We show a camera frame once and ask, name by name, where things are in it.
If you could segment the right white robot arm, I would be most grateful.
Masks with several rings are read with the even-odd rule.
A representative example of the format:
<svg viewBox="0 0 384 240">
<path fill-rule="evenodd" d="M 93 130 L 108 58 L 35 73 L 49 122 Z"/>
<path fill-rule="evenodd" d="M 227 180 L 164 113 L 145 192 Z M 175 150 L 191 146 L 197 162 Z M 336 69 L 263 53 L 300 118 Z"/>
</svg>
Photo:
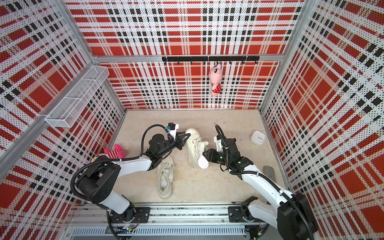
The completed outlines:
<svg viewBox="0 0 384 240">
<path fill-rule="evenodd" d="M 254 163 L 243 157 L 236 139 L 214 138 L 215 149 L 203 153 L 212 163 L 224 165 L 227 171 L 257 190 L 267 201 L 256 197 L 242 202 L 243 219 L 250 222 L 262 220 L 276 228 L 284 240 L 313 240 L 318 224 L 308 199 L 301 193 L 294 194 L 263 174 Z"/>
</svg>

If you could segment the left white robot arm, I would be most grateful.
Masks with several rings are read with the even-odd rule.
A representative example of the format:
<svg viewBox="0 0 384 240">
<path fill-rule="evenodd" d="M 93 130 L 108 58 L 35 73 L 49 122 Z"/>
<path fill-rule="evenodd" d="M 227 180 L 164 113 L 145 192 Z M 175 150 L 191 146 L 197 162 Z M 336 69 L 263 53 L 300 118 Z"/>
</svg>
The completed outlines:
<svg viewBox="0 0 384 240">
<path fill-rule="evenodd" d="M 121 215 L 128 210 L 131 202 L 113 190 L 117 179 L 155 169 L 162 162 L 163 156 L 175 148 L 181 150 L 190 136 L 185 132 L 177 132 L 175 140 L 170 141 L 165 140 L 163 135 L 156 134 L 149 142 L 150 148 L 142 156 L 125 159 L 101 156 L 73 175 L 71 191 L 83 200 L 104 206 Z"/>
</svg>

